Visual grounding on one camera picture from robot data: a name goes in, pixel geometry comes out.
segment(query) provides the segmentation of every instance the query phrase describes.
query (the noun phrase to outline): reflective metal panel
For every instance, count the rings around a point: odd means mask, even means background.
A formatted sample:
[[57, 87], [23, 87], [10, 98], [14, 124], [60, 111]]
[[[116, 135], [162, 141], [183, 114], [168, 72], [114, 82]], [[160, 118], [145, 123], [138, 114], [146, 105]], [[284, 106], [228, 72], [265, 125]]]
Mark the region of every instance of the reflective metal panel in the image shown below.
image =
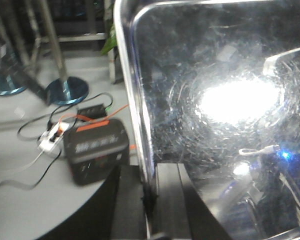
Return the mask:
[[156, 163], [184, 163], [233, 239], [298, 228], [300, 0], [121, 0], [116, 9], [146, 184]]

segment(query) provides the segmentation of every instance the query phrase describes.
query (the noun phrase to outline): plant leaf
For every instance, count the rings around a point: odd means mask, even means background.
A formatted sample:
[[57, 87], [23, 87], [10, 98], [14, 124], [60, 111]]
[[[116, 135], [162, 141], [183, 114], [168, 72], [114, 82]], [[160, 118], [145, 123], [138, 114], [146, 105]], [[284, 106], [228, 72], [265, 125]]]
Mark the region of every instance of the plant leaf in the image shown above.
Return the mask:
[[118, 43], [117, 43], [115, 25], [113, 24], [110, 29], [110, 36], [105, 41], [105, 44], [101, 49], [101, 55], [106, 55], [111, 49], [115, 48], [116, 46], [118, 46]]

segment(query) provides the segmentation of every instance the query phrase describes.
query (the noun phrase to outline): blue light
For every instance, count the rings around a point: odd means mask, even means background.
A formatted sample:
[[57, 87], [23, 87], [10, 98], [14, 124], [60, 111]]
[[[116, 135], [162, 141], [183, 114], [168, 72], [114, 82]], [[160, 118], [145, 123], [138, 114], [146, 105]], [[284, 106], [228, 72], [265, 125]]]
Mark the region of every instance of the blue light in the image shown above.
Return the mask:
[[287, 159], [289, 157], [289, 153], [287, 152], [283, 152], [282, 154], [282, 157], [284, 157], [285, 159]]
[[291, 154], [287, 151], [282, 151], [279, 153], [280, 157], [284, 158], [285, 160], [289, 160], [291, 158]]

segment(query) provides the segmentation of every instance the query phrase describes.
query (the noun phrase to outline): blue metal base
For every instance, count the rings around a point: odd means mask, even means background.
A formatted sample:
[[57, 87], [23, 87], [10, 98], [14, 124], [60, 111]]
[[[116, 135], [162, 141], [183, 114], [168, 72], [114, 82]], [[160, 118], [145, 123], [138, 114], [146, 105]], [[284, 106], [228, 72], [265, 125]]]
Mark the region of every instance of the blue metal base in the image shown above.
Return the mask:
[[21, 93], [26, 88], [14, 82], [10, 75], [0, 73], [0, 96], [10, 96]]
[[70, 76], [66, 82], [54, 80], [46, 88], [50, 103], [57, 105], [76, 104], [89, 93], [88, 84], [82, 79]]

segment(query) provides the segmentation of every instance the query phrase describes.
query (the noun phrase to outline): orange cable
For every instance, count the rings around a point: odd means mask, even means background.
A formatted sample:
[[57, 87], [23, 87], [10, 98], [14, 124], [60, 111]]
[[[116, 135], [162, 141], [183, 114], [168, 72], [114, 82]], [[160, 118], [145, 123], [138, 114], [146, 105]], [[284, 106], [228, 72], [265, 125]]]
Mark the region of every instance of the orange cable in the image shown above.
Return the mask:
[[59, 118], [59, 124], [61, 123], [62, 119], [68, 117], [68, 118], [76, 118], [76, 119], [81, 119], [81, 120], [84, 120], [84, 121], [87, 121], [87, 122], [90, 122], [90, 123], [100, 123], [100, 122], [103, 122], [109, 118], [111, 118], [112, 116], [114, 116], [115, 114], [117, 114], [118, 112], [120, 112], [122, 109], [128, 107], [129, 104], [126, 104], [122, 107], [120, 107], [118, 110], [114, 111], [113, 113], [111, 113], [110, 115], [104, 117], [102, 120], [100, 121], [96, 121], [95, 119], [92, 119], [90, 117], [87, 117], [87, 116], [83, 116], [83, 115], [80, 115], [80, 114], [75, 114], [75, 113], [67, 113], [67, 114], [64, 114], [62, 115], [60, 118]]

